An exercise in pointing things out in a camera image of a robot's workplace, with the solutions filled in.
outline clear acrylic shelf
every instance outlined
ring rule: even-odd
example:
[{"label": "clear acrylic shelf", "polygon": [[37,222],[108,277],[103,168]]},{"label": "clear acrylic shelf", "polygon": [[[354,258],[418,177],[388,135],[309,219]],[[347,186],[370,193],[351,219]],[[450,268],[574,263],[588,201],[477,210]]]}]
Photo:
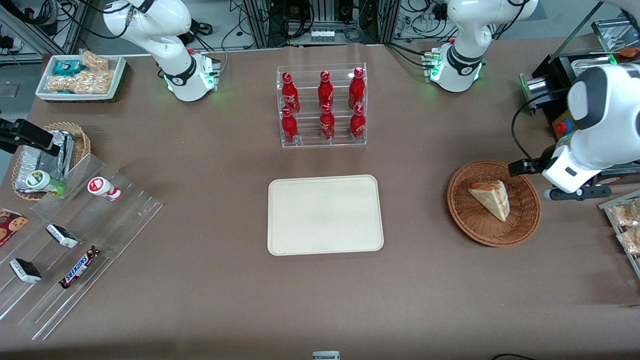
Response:
[{"label": "clear acrylic shelf", "polygon": [[[278,101],[278,118],[280,121],[280,142],[282,147],[327,147],[327,146],[362,146],[367,144],[367,130],[359,141],[354,141],[349,137],[349,125],[353,110],[349,108],[349,85],[353,79],[353,70],[356,67],[363,68],[364,81],[367,84],[367,64],[347,63],[332,65],[301,65],[301,66],[279,66],[276,73],[276,98]],[[317,89],[320,85],[320,72],[327,70],[331,75],[333,85],[333,116],[335,117],[335,137],[326,141],[320,137],[320,108],[318,103]],[[300,98],[300,112],[295,115],[298,121],[298,133],[300,141],[298,143],[287,143],[282,131],[282,108],[284,100],[282,98],[282,74],[290,72],[293,83],[298,88]],[[362,106],[365,109],[367,125],[369,117],[367,115],[367,92],[365,87]]]},{"label": "clear acrylic shelf", "polygon": [[[115,202],[86,191],[94,176],[102,176],[119,187],[122,196]],[[67,192],[61,197],[46,195],[31,209],[41,218],[28,237],[14,248],[0,253],[0,318],[10,310],[26,315],[20,326],[32,339],[45,339],[120,256],[162,204],[138,188],[116,170],[89,154],[66,178]],[[45,230],[48,224],[64,227],[79,243],[68,249]],[[58,281],[95,245],[102,251],[69,289]],[[20,281],[8,265],[22,258],[32,262],[42,275],[36,284]]]}]

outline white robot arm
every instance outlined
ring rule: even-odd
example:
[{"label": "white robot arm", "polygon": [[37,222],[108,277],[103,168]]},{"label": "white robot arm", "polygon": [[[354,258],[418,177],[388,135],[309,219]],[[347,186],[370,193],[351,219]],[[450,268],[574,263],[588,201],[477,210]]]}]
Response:
[{"label": "white robot arm", "polygon": [[119,8],[123,9],[104,14],[107,28],[150,53],[178,99],[195,101],[214,89],[220,65],[201,54],[189,54],[177,38],[191,26],[191,15],[182,1],[117,0],[104,7]]},{"label": "white robot arm", "polygon": [[448,17],[459,35],[452,44],[434,48],[431,82],[450,92],[463,92],[477,79],[492,33],[489,24],[505,24],[531,16],[538,0],[450,0]]},{"label": "white robot arm", "polygon": [[569,90],[578,130],[556,144],[542,175],[566,193],[602,170],[640,159],[640,64],[593,67]]}]

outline wicker basket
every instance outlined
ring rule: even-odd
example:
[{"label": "wicker basket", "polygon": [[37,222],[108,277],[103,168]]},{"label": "wicker basket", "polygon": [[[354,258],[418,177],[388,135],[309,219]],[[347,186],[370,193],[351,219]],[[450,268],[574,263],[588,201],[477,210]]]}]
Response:
[{"label": "wicker basket", "polygon": [[[468,191],[478,181],[501,180],[507,188],[511,212],[506,222],[493,216]],[[540,224],[540,198],[524,176],[511,177],[509,167],[499,161],[483,160],[466,164],[449,182],[447,203],[453,220],[473,240],[494,247],[518,245]]]},{"label": "wicker basket", "polygon": [[[71,122],[57,122],[55,124],[47,125],[43,127],[43,129],[49,130],[64,130],[68,131],[70,134],[74,136],[74,152],[73,158],[71,159],[70,167],[73,168],[82,158],[91,152],[91,141],[86,136],[84,131],[78,126]],[[37,193],[20,193],[15,190],[15,179],[18,176],[18,169],[20,169],[20,156],[15,162],[15,166],[13,167],[13,172],[11,176],[11,184],[13,186],[13,190],[15,193],[22,197],[25,200],[29,201],[38,201],[42,199],[42,197],[46,194],[44,192]]]}]

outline red bottle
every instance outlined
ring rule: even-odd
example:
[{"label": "red bottle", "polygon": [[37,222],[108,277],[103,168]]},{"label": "red bottle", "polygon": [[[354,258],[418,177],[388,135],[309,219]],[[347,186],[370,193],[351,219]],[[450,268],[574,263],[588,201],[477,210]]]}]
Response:
[{"label": "red bottle", "polygon": [[351,126],[349,137],[352,140],[360,140],[364,136],[364,130],[367,128],[367,119],[364,117],[364,107],[362,105],[356,105],[354,114],[351,117]]},{"label": "red bottle", "polygon": [[362,105],[366,86],[362,78],[363,75],[364,69],[361,67],[357,67],[353,71],[353,79],[349,85],[349,109],[353,109],[356,105]]},{"label": "red bottle", "polygon": [[333,140],[335,135],[335,117],[331,113],[333,107],[331,104],[322,105],[322,114],[320,115],[320,137],[323,140]]},{"label": "red bottle", "polygon": [[284,106],[289,107],[296,114],[300,112],[300,100],[298,99],[298,88],[294,85],[291,79],[291,73],[285,72],[282,74],[282,98],[284,99]]},{"label": "red bottle", "polygon": [[323,70],[320,72],[320,86],[318,87],[319,106],[322,108],[324,104],[333,106],[333,85],[329,81],[329,72]]},{"label": "red bottle", "polygon": [[288,143],[296,143],[300,140],[298,134],[298,123],[293,117],[290,108],[282,109],[282,131],[284,131],[284,139]]}]

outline brown table surface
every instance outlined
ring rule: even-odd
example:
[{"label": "brown table surface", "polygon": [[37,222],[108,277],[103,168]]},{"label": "brown table surface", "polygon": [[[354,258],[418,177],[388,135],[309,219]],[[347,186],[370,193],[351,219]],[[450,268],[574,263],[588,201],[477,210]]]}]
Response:
[{"label": "brown table surface", "polygon": [[[166,205],[47,340],[29,340],[20,311],[2,320],[0,357],[298,360],[334,349],[345,360],[637,359],[637,279],[596,208],[603,201],[544,202],[537,233],[509,249],[470,240],[445,202],[460,166],[522,157],[509,132],[524,101],[518,75],[560,41],[496,42],[462,94],[426,84],[383,46],[350,45],[232,53],[220,89],[193,103],[167,91],[150,57],[127,59],[116,104],[37,99],[30,121],[79,124],[95,155]],[[276,66],[359,61],[369,69],[369,144],[283,150]],[[532,154],[552,144],[546,128],[540,114],[519,119]],[[380,251],[269,254],[272,180],[352,174],[378,180]],[[10,183],[2,206],[30,214]]]}]

